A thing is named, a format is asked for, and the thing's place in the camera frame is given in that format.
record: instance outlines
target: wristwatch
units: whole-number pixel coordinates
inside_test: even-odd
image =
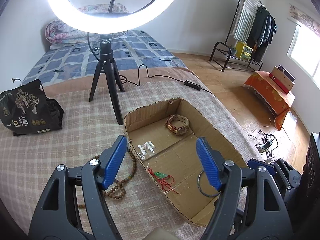
[[[171,124],[173,120],[184,122],[186,125],[180,128],[176,128],[174,125]],[[170,115],[167,121],[165,122],[165,127],[167,127],[172,133],[181,136],[189,130],[189,119],[179,114],[173,114]]]

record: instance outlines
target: window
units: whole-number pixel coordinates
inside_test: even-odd
[[[303,26],[296,28],[288,56],[320,86],[320,37]]]

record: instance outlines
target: orange tablecloth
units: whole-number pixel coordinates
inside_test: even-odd
[[[269,78],[269,74],[269,72],[265,71],[256,71],[248,78],[244,86],[254,88],[271,106],[273,111],[278,115],[275,118],[276,128],[281,130],[284,119],[293,104],[295,96],[291,92],[286,95],[283,90]]]

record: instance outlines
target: clothes rack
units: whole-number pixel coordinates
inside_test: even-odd
[[[266,7],[264,6],[264,4],[263,4],[260,0],[259,0],[259,3],[261,4],[261,6],[263,6],[263,7],[266,9]],[[227,37],[226,37],[225,42],[223,43],[223,42],[221,42],[221,41],[218,41],[218,42],[215,44],[209,61],[210,61],[210,62],[211,62],[211,61],[214,61],[214,62],[217,63],[220,67],[222,67],[222,70],[221,70],[222,72],[224,72],[226,68],[237,69],[237,70],[245,70],[245,71],[250,71],[250,72],[256,71],[255,69],[253,69],[253,68],[251,67],[251,65],[257,65],[257,66],[259,66],[259,70],[258,70],[258,71],[260,71],[261,68],[262,68],[262,66],[263,66],[263,62],[262,62],[262,61],[261,61],[261,64],[260,64],[260,63],[256,62],[253,58],[250,58],[249,61],[248,61],[248,60],[245,60],[245,59],[237,58],[237,57],[231,55],[231,48],[227,45],[228,39],[229,39],[229,37],[230,37],[231,30],[232,30],[233,23],[234,23],[234,21],[235,21],[235,19],[236,19],[236,15],[237,15],[237,11],[238,11],[239,6],[240,6],[240,0],[238,0],[238,5],[237,5],[236,11],[235,11],[235,15],[233,16],[233,20],[232,20],[232,23],[231,23],[231,26],[230,26],[230,29],[229,29],[229,32],[228,32],[228,35],[227,35]],[[227,48],[227,50],[223,50],[223,49],[217,48],[218,45],[223,45],[224,47]],[[227,60],[213,59],[213,56],[214,56],[214,54],[215,54],[216,51],[219,51],[220,53],[222,53],[223,55],[225,55],[225,56],[227,57]],[[230,60],[231,58],[232,58],[232,59],[239,60],[239,61],[248,62],[248,64],[239,64],[239,63],[236,63],[236,62],[229,62],[229,60]],[[231,64],[241,65],[241,66],[246,66],[247,69],[232,67],[232,66],[230,65],[230,63],[231,63]]]

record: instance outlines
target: black tripod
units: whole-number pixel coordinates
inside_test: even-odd
[[[122,125],[123,120],[122,120],[122,114],[121,114],[121,109],[119,105],[116,83],[121,92],[124,92],[124,87],[121,83],[116,61],[113,58],[113,50],[111,49],[111,42],[108,40],[110,36],[101,35],[100,37],[103,38],[103,40],[100,41],[100,47],[101,47],[100,59],[98,61],[96,70],[94,72],[89,102],[93,100],[94,92],[96,90],[100,74],[104,72],[106,74],[109,94],[110,94],[113,110],[115,111],[117,122],[119,125]]]

